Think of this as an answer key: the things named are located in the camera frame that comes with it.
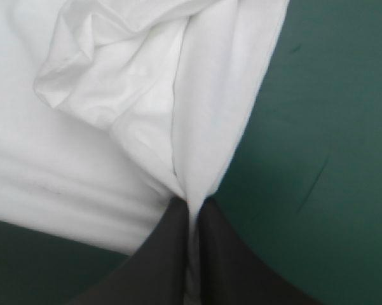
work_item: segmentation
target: white sheet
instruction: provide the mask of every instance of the white sheet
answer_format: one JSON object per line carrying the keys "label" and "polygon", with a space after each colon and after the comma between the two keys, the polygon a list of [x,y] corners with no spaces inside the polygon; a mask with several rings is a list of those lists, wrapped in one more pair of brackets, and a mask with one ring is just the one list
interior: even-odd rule
{"label": "white sheet", "polygon": [[171,196],[34,94],[64,0],[0,0],[0,220],[132,253]]}
{"label": "white sheet", "polygon": [[[247,123],[287,0],[0,0],[0,219],[132,253],[192,220]],[[34,75],[50,52],[35,82]]]}
{"label": "white sheet", "polygon": [[194,219],[241,137],[286,6],[68,1],[36,92],[108,130],[125,155],[189,203]]}

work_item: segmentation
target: green surface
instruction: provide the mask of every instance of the green surface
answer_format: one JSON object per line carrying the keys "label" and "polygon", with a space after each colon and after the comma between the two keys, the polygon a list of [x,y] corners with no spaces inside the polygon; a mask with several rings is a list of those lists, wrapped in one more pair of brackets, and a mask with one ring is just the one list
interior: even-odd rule
{"label": "green surface", "polygon": [[0,222],[0,305],[61,305],[125,259]]}
{"label": "green surface", "polygon": [[291,1],[216,197],[304,291],[382,304],[382,0]]}

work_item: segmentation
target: wrinkled fabric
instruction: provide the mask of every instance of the wrinkled fabric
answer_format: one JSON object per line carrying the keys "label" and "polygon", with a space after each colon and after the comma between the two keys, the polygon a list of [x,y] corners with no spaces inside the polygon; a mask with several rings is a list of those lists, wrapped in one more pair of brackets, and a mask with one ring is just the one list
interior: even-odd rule
{"label": "wrinkled fabric", "polygon": [[194,219],[249,118],[286,0],[72,0],[35,90],[107,130]]}
{"label": "wrinkled fabric", "polygon": [[0,220],[131,254],[172,193],[32,84],[64,0],[0,0]]}

